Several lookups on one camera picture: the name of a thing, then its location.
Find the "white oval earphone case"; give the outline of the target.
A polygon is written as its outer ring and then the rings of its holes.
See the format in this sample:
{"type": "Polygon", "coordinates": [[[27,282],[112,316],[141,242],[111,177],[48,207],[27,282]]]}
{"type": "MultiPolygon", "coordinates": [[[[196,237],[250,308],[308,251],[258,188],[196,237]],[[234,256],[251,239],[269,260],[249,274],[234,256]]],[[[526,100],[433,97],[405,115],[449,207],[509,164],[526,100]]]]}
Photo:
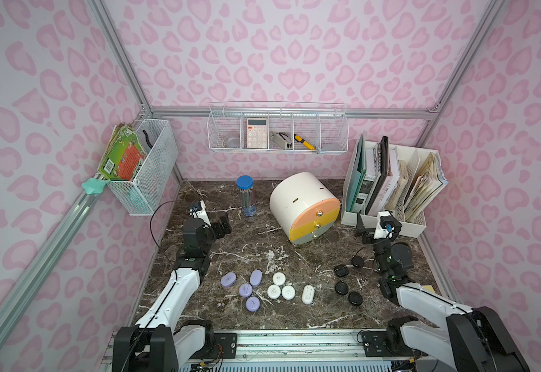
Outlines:
{"type": "Polygon", "coordinates": [[[312,285],[306,285],[301,293],[301,301],[305,305],[312,305],[315,297],[315,288],[312,285]]]}

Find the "yellow drawer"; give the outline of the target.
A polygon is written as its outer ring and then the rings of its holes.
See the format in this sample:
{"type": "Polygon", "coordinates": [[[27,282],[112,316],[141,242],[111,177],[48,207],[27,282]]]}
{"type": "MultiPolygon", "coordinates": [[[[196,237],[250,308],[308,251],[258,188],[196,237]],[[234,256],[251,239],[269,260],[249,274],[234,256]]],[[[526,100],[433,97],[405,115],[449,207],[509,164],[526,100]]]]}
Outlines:
{"type": "Polygon", "coordinates": [[[306,235],[307,233],[310,233],[312,231],[312,229],[315,227],[316,229],[318,229],[320,226],[323,226],[320,221],[316,221],[316,222],[311,222],[311,223],[308,223],[308,224],[305,224],[303,226],[293,226],[291,227],[291,229],[289,230],[289,239],[290,241],[292,242],[293,240],[296,240],[304,235],[306,235]]]}

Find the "white round drawer cabinet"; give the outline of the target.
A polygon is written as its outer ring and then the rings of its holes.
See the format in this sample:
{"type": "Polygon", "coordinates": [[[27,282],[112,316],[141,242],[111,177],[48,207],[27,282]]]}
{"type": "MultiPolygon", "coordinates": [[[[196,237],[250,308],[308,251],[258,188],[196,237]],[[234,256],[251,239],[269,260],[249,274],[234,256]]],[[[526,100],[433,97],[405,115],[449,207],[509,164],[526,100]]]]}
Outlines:
{"type": "Polygon", "coordinates": [[[301,199],[302,203],[312,206],[318,201],[327,198],[337,197],[313,174],[302,172],[284,179],[273,190],[270,196],[269,206],[271,213],[289,239],[289,230],[292,227],[298,210],[295,203],[301,199]]]}

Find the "orange top drawer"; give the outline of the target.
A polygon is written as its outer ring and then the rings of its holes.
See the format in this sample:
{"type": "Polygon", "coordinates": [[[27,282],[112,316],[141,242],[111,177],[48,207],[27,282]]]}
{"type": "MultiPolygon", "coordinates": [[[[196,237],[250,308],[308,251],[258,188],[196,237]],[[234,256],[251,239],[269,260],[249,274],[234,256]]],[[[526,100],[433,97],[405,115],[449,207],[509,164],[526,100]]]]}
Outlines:
{"type": "Polygon", "coordinates": [[[307,206],[299,199],[295,206],[298,210],[292,223],[293,226],[303,226],[316,221],[320,221],[324,226],[334,222],[340,214],[340,201],[337,198],[327,198],[312,206],[307,206]]]}

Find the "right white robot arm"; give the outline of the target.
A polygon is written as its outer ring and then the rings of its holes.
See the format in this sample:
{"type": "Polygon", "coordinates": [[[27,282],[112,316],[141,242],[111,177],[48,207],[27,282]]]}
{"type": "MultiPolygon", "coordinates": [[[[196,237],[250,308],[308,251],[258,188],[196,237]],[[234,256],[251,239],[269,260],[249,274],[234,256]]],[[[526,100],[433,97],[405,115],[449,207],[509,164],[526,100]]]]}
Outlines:
{"type": "Polygon", "coordinates": [[[390,350],[419,350],[456,371],[529,370],[493,308],[454,302],[425,290],[409,277],[411,249],[394,241],[398,231],[396,221],[379,223],[374,229],[356,229],[363,243],[373,248],[383,296],[413,313],[388,323],[390,350]]]}

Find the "white round earphone case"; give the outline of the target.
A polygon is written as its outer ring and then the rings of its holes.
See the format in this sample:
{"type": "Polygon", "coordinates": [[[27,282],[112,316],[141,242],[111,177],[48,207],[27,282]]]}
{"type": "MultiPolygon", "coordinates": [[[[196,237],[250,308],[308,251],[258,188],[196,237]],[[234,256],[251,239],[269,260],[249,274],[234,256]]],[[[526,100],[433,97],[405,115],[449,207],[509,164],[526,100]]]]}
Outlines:
{"type": "Polygon", "coordinates": [[[286,285],[281,289],[283,299],[290,301],[295,297],[295,289],[291,285],[286,285]]]}
{"type": "Polygon", "coordinates": [[[277,272],[272,277],[274,285],[283,286],[286,282],[286,277],[282,272],[277,272]]]}
{"type": "Polygon", "coordinates": [[[281,297],[281,288],[278,285],[271,285],[267,289],[269,299],[279,299],[281,297]]]}

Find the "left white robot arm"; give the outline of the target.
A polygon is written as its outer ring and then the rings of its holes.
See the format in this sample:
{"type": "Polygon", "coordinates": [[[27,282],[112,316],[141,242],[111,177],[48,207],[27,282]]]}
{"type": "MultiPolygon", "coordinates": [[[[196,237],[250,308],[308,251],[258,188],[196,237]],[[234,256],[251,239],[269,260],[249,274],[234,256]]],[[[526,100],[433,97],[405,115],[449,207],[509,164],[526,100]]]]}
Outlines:
{"type": "Polygon", "coordinates": [[[178,371],[203,347],[211,347],[214,336],[209,322],[175,328],[206,276],[213,244],[231,231],[225,212],[184,222],[183,247],[165,289],[135,325],[121,328],[113,339],[112,371],[135,371],[140,364],[146,364],[148,371],[178,371]]]}

